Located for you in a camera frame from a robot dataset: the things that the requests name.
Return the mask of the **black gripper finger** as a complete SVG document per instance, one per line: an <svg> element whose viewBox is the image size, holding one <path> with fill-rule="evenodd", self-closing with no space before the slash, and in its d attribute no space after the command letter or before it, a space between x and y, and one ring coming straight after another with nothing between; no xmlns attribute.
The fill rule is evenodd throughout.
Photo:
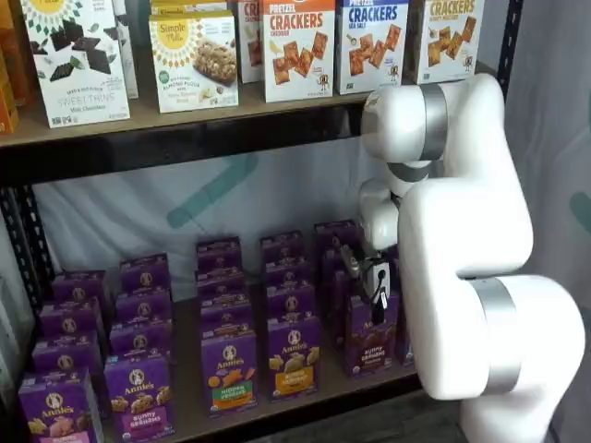
<svg viewBox="0 0 591 443"><path fill-rule="evenodd" d="M371 296L371 321L373 324L384 322L385 310L387 308L388 290L384 284L385 279L382 275L378 277L377 287Z"/></svg>

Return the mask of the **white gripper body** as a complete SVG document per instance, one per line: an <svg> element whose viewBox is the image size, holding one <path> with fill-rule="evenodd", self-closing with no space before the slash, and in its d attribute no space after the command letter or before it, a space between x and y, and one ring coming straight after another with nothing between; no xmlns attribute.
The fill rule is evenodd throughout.
<svg viewBox="0 0 591 443"><path fill-rule="evenodd" d="M363 290L369 301L388 301L398 284L398 258L388 251L371 251L363 262Z"/></svg>

